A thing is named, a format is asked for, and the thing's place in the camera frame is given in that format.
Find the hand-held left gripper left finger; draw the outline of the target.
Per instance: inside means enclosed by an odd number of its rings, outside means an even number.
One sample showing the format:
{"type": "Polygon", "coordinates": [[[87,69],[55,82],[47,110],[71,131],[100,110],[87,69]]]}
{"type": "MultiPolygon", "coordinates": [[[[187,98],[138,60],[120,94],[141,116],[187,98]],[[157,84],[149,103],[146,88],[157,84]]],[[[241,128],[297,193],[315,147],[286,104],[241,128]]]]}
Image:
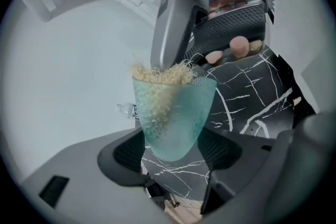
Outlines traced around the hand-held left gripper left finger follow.
{"type": "Polygon", "coordinates": [[[148,198],[144,137],[133,128],[71,145],[22,183],[52,224],[169,224],[148,198]]]}

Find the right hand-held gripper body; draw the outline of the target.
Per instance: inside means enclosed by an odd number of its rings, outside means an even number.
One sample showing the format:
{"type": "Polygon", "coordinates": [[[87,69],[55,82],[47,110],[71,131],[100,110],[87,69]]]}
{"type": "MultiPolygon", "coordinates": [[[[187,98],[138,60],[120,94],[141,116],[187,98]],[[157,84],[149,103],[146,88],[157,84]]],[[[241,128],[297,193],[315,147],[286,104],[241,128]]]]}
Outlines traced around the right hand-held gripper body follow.
{"type": "Polygon", "coordinates": [[[248,41],[265,37],[267,0],[195,0],[195,5],[195,23],[184,59],[227,49],[237,36],[248,41]]]}

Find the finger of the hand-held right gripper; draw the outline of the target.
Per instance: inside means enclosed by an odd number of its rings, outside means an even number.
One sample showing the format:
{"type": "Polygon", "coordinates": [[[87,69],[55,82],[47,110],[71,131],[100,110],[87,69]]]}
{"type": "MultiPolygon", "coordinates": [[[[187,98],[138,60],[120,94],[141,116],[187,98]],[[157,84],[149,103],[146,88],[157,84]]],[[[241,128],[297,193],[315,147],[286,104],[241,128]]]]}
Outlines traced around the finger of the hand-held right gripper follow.
{"type": "Polygon", "coordinates": [[[195,9],[195,0],[161,0],[150,57],[152,68],[164,71],[184,59],[195,9]]]}

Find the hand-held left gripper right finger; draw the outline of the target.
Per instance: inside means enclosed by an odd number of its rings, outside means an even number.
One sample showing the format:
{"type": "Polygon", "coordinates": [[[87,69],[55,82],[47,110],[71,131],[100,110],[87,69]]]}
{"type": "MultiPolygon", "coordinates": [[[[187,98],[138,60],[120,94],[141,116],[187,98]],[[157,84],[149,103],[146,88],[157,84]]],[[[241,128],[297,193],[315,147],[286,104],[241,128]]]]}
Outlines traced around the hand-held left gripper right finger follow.
{"type": "Polygon", "coordinates": [[[201,214],[234,198],[260,170],[276,140],[203,128],[197,147],[209,168],[201,214]]]}

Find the yellow sponge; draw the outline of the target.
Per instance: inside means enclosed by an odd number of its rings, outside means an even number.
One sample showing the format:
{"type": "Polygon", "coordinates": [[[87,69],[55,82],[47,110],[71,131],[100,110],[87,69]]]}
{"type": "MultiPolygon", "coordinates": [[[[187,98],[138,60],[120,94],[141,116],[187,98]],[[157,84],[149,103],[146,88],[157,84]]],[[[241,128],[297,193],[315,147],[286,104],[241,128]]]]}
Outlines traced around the yellow sponge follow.
{"type": "Polygon", "coordinates": [[[130,71],[144,134],[158,139],[167,129],[179,92],[184,86],[193,84],[197,73],[188,60],[164,71],[146,67],[142,62],[136,61],[130,71]]]}

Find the green textured plastic cup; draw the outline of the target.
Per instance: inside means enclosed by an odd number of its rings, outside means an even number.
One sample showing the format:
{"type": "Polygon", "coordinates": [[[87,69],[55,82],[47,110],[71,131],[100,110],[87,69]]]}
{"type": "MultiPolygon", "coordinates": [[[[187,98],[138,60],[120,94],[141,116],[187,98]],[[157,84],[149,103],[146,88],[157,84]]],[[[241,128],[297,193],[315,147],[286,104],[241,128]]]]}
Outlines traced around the green textured plastic cup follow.
{"type": "Polygon", "coordinates": [[[133,79],[140,125],[146,142],[161,160],[183,158],[197,141],[208,118],[217,82],[198,77],[188,85],[133,79]]]}

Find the person's right hand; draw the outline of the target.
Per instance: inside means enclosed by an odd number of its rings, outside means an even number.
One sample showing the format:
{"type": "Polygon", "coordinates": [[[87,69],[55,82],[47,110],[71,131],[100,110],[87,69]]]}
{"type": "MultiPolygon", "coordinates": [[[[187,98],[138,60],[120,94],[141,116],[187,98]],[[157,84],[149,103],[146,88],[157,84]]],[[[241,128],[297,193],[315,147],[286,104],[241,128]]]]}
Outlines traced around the person's right hand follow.
{"type": "Polygon", "coordinates": [[[237,36],[230,41],[229,49],[213,51],[206,55],[205,59],[210,65],[218,64],[220,62],[235,61],[256,55],[261,51],[262,46],[262,40],[249,42],[247,38],[237,36]]]}

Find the clear plastic water bottle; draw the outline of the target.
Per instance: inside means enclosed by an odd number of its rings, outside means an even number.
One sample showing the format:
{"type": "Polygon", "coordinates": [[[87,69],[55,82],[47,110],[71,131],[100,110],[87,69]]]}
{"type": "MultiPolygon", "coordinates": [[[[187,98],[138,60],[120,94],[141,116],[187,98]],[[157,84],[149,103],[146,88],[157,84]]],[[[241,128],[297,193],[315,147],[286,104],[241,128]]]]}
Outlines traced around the clear plastic water bottle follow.
{"type": "Polygon", "coordinates": [[[137,106],[132,103],[116,104],[116,111],[130,120],[139,121],[137,106]]]}

